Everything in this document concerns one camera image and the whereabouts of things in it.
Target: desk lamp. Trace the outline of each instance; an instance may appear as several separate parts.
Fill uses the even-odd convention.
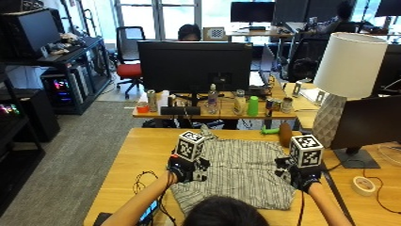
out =
[[[329,147],[347,98],[370,96],[386,52],[383,40],[361,34],[333,33],[313,84],[329,93],[317,112],[311,134]]]

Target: office chair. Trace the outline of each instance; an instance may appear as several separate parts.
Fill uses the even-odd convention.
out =
[[[327,39],[301,39],[294,54],[286,64],[283,80],[290,83],[306,79],[311,82],[327,46]]]
[[[129,90],[142,84],[139,63],[127,64],[126,62],[138,60],[137,41],[145,40],[145,35],[141,26],[121,26],[115,28],[115,74],[119,79],[129,79],[118,82],[115,88],[119,89],[121,84],[130,83],[125,90],[125,99],[129,99]]]

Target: gray carpet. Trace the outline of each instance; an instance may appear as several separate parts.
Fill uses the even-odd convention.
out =
[[[122,102],[93,102],[81,116],[58,116],[61,130],[0,218],[1,226],[78,226],[123,138],[143,120]]]

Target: cup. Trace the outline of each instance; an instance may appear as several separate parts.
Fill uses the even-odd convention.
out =
[[[250,96],[247,103],[247,116],[258,115],[258,107],[259,107],[259,98],[257,96]]]

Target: dark hair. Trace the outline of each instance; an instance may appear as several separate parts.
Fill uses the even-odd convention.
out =
[[[201,30],[197,24],[185,24],[178,30],[178,40],[183,40],[187,35],[195,35],[201,40]]]
[[[210,196],[189,211],[182,226],[267,226],[257,209],[229,197]]]
[[[351,5],[349,1],[342,1],[337,6],[337,16],[339,17],[339,19],[346,21],[349,20],[350,13],[351,13]]]

